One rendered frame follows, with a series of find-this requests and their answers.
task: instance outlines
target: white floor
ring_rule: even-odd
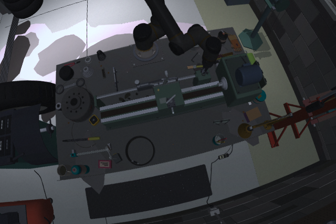
[[[165,3],[184,33],[192,24],[200,24],[205,27],[205,22],[202,19],[204,16],[201,16],[194,0],[165,0]],[[150,17],[151,12],[144,0],[44,0],[41,9],[33,17],[29,18],[31,27],[24,34],[28,38],[33,38],[34,34],[36,34],[39,40],[38,44],[34,44],[36,46],[34,50],[28,51],[29,55],[27,54],[21,72],[14,81],[40,80],[55,83],[56,64],[86,56],[86,45],[88,46],[88,54],[95,53],[90,51],[90,46],[106,38],[110,38],[111,44],[110,48],[102,48],[103,51],[127,46],[121,45],[118,42],[118,38],[123,34],[131,34],[134,27],[140,23],[149,23]],[[12,15],[5,14],[0,22],[0,61],[4,56],[12,18]],[[232,26],[220,25],[216,29]],[[43,50],[56,40],[70,35],[77,36],[79,41],[82,41],[80,45],[83,46],[76,48],[77,55],[68,55],[66,53],[67,51],[72,52],[73,48],[69,48],[69,50],[63,48],[60,49],[62,54],[55,50],[49,56],[49,63],[41,63],[46,62],[45,59],[42,61],[40,58],[42,55],[44,56]],[[55,117],[51,119],[51,122],[56,125]],[[229,158],[213,164],[211,180],[213,195],[210,197],[209,203],[259,186],[250,149],[251,146],[245,141],[235,144],[233,153]],[[210,179],[211,162],[215,161],[220,154],[223,154],[222,150],[203,153],[156,166],[106,174],[105,185],[171,173],[202,164],[206,165]],[[56,168],[57,166],[49,166],[35,169],[43,179],[47,197],[51,197],[54,200],[53,207],[56,217],[54,223],[106,223],[105,218],[93,220],[89,218],[85,194],[85,188],[88,185],[82,179],[59,181]],[[0,175],[0,187],[2,192],[5,191],[5,193],[2,193],[1,202],[45,198],[40,178],[33,169],[1,169]],[[107,222],[118,223],[170,214],[203,206],[206,204],[206,200],[207,198],[204,198],[163,209],[109,217]]]

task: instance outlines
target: tape measure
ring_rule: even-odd
[[[89,121],[93,126],[95,126],[99,123],[99,118],[96,115],[93,115],[90,117]]]

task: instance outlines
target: tiled floor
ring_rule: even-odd
[[[249,5],[226,6],[223,0],[165,0],[165,3],[184,33],[192,24],[200,24],[207,30],[234,27],[239,34],[245,28],[254,29],[258,22]],[[0,22],[0,60],[5,52],[12,17],[5,14]],[[107,41],[105,48],[101,48],[103,51],[133,44],[132,41],[124,41],[123,35],[131,34],[140,23],[150,22],[150,17],[151,12],[144,0],[44,0],[41,9],[27,19],[31,26],[22,36],[29,38],[31,48],[14,81],[40,80],[55,83],[57,64],[85,57],[87,46],[89,55],[95,53],[90,50],[90,46],[101,40]],[[298,101],[265,31],[261,29],[259,34],[263,45],[257,51],[244,49],[254,53],[267,79],[263,90],[267,94],[269,111],[282,115],[285,114],[282,104],[298,104]],[[54,116],[51,122],[56,125]],[[303,128],[303,125],[304,123],[299,123],[298,128]],[[213,165],[213,195],[208,202],[237,195],[318,161],[307,130],[296,140],[291,129],[287,129],[279,145],[271,148],[266,135],[259,138],[256,146],[246,142],[236,144],[234,153],[225,160],[225,164],[217,162]],[[211,162],[220,154],[220,150],[213,151],[157,166],[108,174],[105,176],[105,185],[157,176],[200,164],[207,166],[210,178]],[[89,218],[85,196],[88,185],[83,180],[58,181],[56,166],[42,167],[36,171],[44,181],[47,196],[54,200],[56,223],[106,223],[105,219]],[[33,170],[3,169],[0,172],[0,187],[8,192],[2,194],[2,202],[44,198],[40,179]],[[107,222],[150,218],[205,204],[206,198],[164,209],[109,217]]]

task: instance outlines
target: green lathe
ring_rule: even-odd
[[[202,76],[199,73],[181,78],[167,77],[156,82],[137,85],[134,89],[95,95],[94,105],[100,110],[101,122],[107,130],[112,130],[225,103],[228,107],[247,103],[261,94],[261,88],[266,85],[266,79],[263,76],[259,83],[240,87],[235,79],[235,71],[246,63],[245,60],[249,62],[246,54],[222,58],[216,68],[220,81],[210,82],[210,74]],[[194,86],[181,89],[179,81],[186,79],[193,79]],[[112,95],[148,88],[154,89],[154,95],[113,105],[105,105],[100,100]]]

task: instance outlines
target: power plug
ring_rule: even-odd
[[[223,158],[226,158],[226,157],[228,157],[228,156],[229,156],[229,154],[228,154],[228,153],[225,153],[225,154],[223,154],[223,155],[218,156],[218,158],[219,158],[219,159],[223,159]]]

